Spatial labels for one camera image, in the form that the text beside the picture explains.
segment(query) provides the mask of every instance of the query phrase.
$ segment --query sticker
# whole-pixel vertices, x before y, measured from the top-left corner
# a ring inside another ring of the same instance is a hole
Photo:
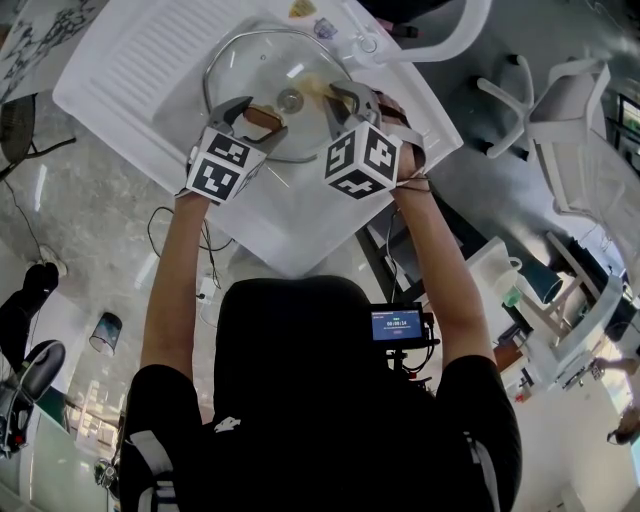
[[[244,167],[249,151],[249,146],[218,133],[211,142],[207,153],[223,158],[238,167]]]
[[[351,171],[333,183],[329,183],[329,185],[354,199],[364,199],[376,192],[384,190],[384,185],[378,183],[371,176],[367,176],[358,169]]]
[[[296,0],[289,9],[289,18],[306,18],[315,14],[316,11],[316,6],[311,3],[311,0]]]
[[[329,158],[327,158],[327,167],[324,173],[325,178],[349,167],[355,162],[355,143],[356,132],[352,131],[329,146]]]
[[[262,167],[262,162],[260,162],[258,165],[256,165],[253,170],[249,171],[249,174],[247,174],[244,178],[244,181],[242,182],[242,184],[240,185],[240,188],[238,189],[238,191],[236,192],[236,196],[242,192],[247,185],[249,185],[249,183],[251,183],[251,180],[253,180],[253,178],[255,178],[258,175],[258,171],[260,170],[260,167]]]
[[[383,135],[369,128],[364,163],[388,180],[393,179],[397,148]]]
[[[338,33],[338,29],[327,18],[316,21],[313,31],[319,39],[333,39],[333,36]]]
[[[196,169],[192,186],[220,201],[226,201],[238,178],[240,174],[237,172],[203,158],[200,167]]]

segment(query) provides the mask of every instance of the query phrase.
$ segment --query black cable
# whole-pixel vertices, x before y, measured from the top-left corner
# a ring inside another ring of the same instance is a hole
[[[78,139],[76,139],[75,137],[71,137],[70,139],[63,140],[62,142],[58,142],[57,144],[54,144],[53,146],[49,146],[47,149],[43,149],[42,151],[36,151],[35,153],[29,153],[27,156],[24,157],[24,159],[25,160],[31,160],[32,158],[40,158],[41,156],[47,155],[47,154],[51,153],[52,151],[55,151],[56,149],[60,149],[63,146],[68,146],[69,144],[74,144],[77,141],[78,141]]]
[[[2,169],[2,171],[0,171],[0,181],[6,180],[16,167],[18,167],[18,164],[9,164],[4,169]]]
[[[430,345],[427,347],[427,354],[424,358],[424,361],[422,361],[418,366],[416,366],[415,368],[409,368],[408,366],[402,365],[402,368],[409,372],[409,373],[415,373],[418,374],[422,371],[422,369],[427,365],[427,363],[431,360],[431,358],[433,357],[433,353],[435,352],[436,348],[435,345]]]
[[[389,239],[391,238],[391,231],[393,231],[393,219],[396,218],[396,215],[398,214],[398,212],[400,211],[400,208],[396,208],[396,211],[393,212],[393,214],[391,215],[391,219],[389,220],[389,230],[387,231],[387,239],[386,239],[386,245],[387,245],[387,257],[389,258],[389,260],[391,261],[391,264],[393,265],[393,283],[392,283],[392,288],[391,288],[391,303],[393,303],[393,299],[396,296],[396,283],[398,282],[398,264],[396,263],[396,260],[393,259],[393,257],[391,256],[391,248],[389,247]]]
[[[153,237],[151,236],[151,223],[153,222],[153,219],[155,218],[156,214],[161,211],[167,211],[169,213],[171,213],[171,215],[174,214],[173,210],[167,206],[158,206],[153,213],[151,214],[151,217],[149,218],[149,222],[147,222],[147,236],[149,237],[149,242],[151,243],[151,248],[153,249],[153,252],[156,254],[156,256],[158,258],[160,258],[160,253],[158,252],[158,249],[156,248],[155,244],[153,243]],[[209,231],[209,223],[205,220],[204,221],[204,229],[201,228],[200,229],[200,233],[202,234],[202,237],[204,238],[204,242],[206,244],[206,246],[203,245],[198,245],[198,247],[200,249],[203,249],[205,251],[207,251],[207,254],[209,255],[209,262],[211,263],[211,269],[212,269],[212,279],[213,279],[213,283],[216,286],[216,288],[218,288],[218,290],[221,289],[220,287],[220,281],[218,279],[218,271],[216,269],[216,263],[215,260],[213,258],[213,253],[214,252],[219,252],[222,251],[223,249],[226,249],[227,247],[229,247],[229,245],[231,244],[231,242],[233,242],[233,238],[230,239],[226,244],[224,244],[222,247],[217,247],[217,248],[212,248],[211,247],[211,232]]]
[[[36,235],[33,234],[33,230],[31,229],[31,224],[29,223],[29,219],[27,219],[27,216],[25,215],[24,211],[22,210],[22,208],[20,208],[20,205],[18,205],[18,201],[16,200],[16,193],[13,191],[13,187],[6,180],[5,180],[4,184],[9,188],[9,191],[11,192],[11,195],[13,196],[13,204],[16,206],[18,211],[22,214],[22,216],[24,217],[25,222],[27,223],[27,227],[29,228],[29,233],[31,233],[31,236],[33,237],[33,241],[36,243],[36,246],[38,247],[38,259],[40,259],[40,242],[38,242],[38,239],[36,238]]]
[[[431,189],[426,190],[424,188],[407,187],[406,185],[398,185],[396,188],[401,188],[403,190],[413,190],[415,192],[424,192],[425,194],[431,194]]]
[[[424,174],[420,174],[418,176],[411,176],[410,178],[404,179],[404,180],[400,180],[402,185],[406,185],[407,181],[426,181],[429,184],[431,184],[431,179],[428,178],[427,176],[425,176]]]

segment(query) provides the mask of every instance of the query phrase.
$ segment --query camera screen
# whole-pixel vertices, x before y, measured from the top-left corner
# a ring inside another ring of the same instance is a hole
[[[420,313],[417,310],[372,312],[373,339],[394,341],[421,338],[420,321]]]

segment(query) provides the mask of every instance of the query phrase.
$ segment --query floor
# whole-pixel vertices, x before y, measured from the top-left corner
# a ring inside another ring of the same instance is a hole
[[[144,318],[157,258],[147,235],[147,223],[158,206],[173,205],[173,197],[122,159],[101,140],[62,112],[50,94],[37,98],[34,142],[43,149],[75,135],[76,144],[40,159],[26,161],[9,177],[18,204],[25,211],[40,244],[51,246],[69,267],[58,291],[86,312],[95,325],[104,311],[123,322],[115,356],[97,353],[87,343],[69,389],[72,400],[83,403],[92,381],[100,384],[101,406],[118,407],[137,368]],[[41,195],[36,198],[41,181]],[[160,211],[150,232],[161,248],[170,214]],[[26,261],[36,257],[36,245],[13,205],[6,186],[0,186],[0,233],[3,241]],[[212,243],[228,237],[212,229]],[[232,243],[216,253],[222,285],[211,306],[199,308],[194,351],[194,384],[203,407],[212,407],[214,340],[218,308],[224,291],[235,281],[277,277],[248,251]],[[198,266],[198,286],[211,267],[205,251]],[[355,237],[326,258],[311,274],[334,274],[358,283],[372,302],[383,301]]]

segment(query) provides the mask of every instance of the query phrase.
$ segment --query electrical outlet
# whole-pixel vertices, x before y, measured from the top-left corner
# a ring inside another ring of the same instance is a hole
[[[213,279],[210,277],[205,277],[202,280],[202,284],[200,285],[200,293],[198,293],[198,302],[201,302],[202,304],[211,304],[215,293],[216,293],[216,285],[213,282]]]

